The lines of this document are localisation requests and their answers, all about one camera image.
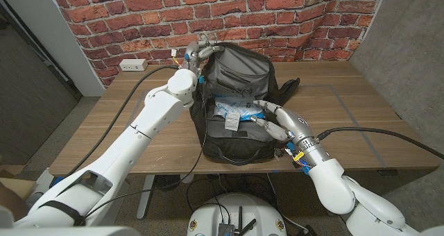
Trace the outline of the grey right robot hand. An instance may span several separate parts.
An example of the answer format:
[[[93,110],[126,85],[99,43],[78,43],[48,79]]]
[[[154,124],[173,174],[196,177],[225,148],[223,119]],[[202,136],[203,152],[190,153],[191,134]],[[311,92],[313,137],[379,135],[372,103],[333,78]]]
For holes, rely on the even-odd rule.
[[[307,138],[314,139],[311,128],[299,114],[264,100],[255,100],[253,103],[276,116],[278,124],[257,117],[250,118],[274,139],[279,141],[292,140],[296,144]]]

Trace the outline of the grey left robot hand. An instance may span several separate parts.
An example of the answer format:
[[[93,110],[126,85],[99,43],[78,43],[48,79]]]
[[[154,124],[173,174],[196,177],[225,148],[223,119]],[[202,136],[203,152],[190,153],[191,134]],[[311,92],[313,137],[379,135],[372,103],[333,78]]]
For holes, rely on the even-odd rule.
[[[225,47],[217,45],[215,41],[190,42],[184,54],[182,67],[197,73],[200,64],[212,54],[222,52]]]

